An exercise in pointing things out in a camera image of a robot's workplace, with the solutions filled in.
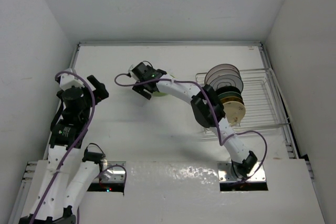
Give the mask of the black plate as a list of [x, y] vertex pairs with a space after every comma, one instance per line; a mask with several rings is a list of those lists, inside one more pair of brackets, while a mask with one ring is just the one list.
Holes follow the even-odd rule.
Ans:
[[216, 90], [217, 95], [220, 95], [226, 92], [235, 92], [235, 93], [241, 94], [241, 91], [235, 86], [224, 86]]

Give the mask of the beige patterned plate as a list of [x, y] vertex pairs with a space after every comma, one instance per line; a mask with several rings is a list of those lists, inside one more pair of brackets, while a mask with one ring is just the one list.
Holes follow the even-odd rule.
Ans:
[[231, 126], [240, 124], [246, 114], [245, 106], [238, 101], [224, 103], [224, 111]]

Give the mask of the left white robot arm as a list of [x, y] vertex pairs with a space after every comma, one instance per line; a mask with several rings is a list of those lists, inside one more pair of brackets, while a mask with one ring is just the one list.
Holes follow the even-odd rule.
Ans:
[[61, 105], [50, 125], [47, 167], [36, 201], [19, 223], [75, 223], [75, 212], [91, 182], [101, 171], [103, 154], [85, 154], [72, 181], [78, 158], [96, 105], [109, 93], [95, 76], [86, 79], [62, 71], [55, 76]]

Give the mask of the lime green plate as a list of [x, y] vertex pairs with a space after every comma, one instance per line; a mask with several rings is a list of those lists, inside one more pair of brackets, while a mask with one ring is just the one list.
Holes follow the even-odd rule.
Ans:
[[[161, 77], [161, 79], [174, 79], [174, 78], [175, 78], [175, 77], [174, 77], [173, 75], [171, 75], [171, 74], [165, 74], [165, 75], [163, 75], [163, 76]], [[160, 84], [160, 83], [162, 83], [162, 84], [168, 84], [167, 81], [159, 81], [156, 85], [158, 85], [158, 84]], [[154, 92], [152, 93], [152, 95], [153, 95], [154, 97], [164, 97], [164, 96], [167, 96], [168, 94], [167, 94], [167, 93], [164, 93], [164, 92], [161, 92], [161, 90], [158, 89], [158, 91], [154, 91]]]

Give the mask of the white plate red characters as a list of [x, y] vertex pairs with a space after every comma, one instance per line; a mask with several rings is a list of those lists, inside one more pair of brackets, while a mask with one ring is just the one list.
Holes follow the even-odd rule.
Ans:
[[205, 83], [209, 84], [217, 77], [224, 75], [234, 75], [240, 77], [240, 73], [234, 69], [230, 68], [212, 68], [205, 76]]

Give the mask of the yellow patterned plate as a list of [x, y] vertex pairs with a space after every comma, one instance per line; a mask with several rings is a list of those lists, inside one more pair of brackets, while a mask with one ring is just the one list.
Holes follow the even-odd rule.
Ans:
[[244, 105], [243, 99], [237, 96], [221, 97], [219, 100], [222, 104], [229, 103], [229, 102], [238, 102]]

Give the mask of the white plate teal emblem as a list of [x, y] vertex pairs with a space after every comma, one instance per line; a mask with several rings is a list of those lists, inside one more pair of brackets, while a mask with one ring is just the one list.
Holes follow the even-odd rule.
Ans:
[[242, 92], [244, 89], [244, 84], [241, 76], [235, 74], [213, 74], [207, 79], [206, 84], [213, 87], [214, 90], [218, 90], [219, 88], [228, 86], [235, 87], [240, 92]]

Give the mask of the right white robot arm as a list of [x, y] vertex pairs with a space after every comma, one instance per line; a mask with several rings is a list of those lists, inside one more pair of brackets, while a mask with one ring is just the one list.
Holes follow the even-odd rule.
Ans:
[[236, 175], [247, 179], [257, 163], [257, 156], [230, 127], [224, 106], [211, 86], [202, 87], [193, 81], [176, 80], [164, 70], [154, 69], [143, 62], [131, 66], [128, 75], [136, 80], [132, 89], [147, 99], [154, 92], [160, 92], [189, 104], [197, 123], [212, 130], [219, 144], [227, 149]]

